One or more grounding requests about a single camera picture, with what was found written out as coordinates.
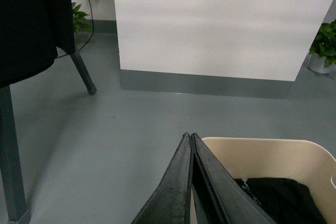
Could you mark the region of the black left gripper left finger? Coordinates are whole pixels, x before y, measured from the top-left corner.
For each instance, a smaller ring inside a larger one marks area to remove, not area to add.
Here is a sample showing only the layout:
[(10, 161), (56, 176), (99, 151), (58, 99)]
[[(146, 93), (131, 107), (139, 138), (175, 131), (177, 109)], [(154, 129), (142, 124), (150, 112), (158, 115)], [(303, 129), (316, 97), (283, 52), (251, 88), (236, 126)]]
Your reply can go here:
[(133, 223), (190, 223), (194, 152), (191, 136), (182, 139), (153, 194)]

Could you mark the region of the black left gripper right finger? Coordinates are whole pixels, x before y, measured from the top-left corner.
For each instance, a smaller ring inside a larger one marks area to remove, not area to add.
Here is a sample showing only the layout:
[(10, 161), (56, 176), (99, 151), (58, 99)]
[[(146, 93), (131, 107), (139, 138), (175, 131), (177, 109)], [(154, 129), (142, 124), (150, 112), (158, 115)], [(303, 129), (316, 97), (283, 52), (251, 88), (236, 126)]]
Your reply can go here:
[(235, 182), (226, 168), (196, 134), (193, 197), (198, 223), (275, 223)]

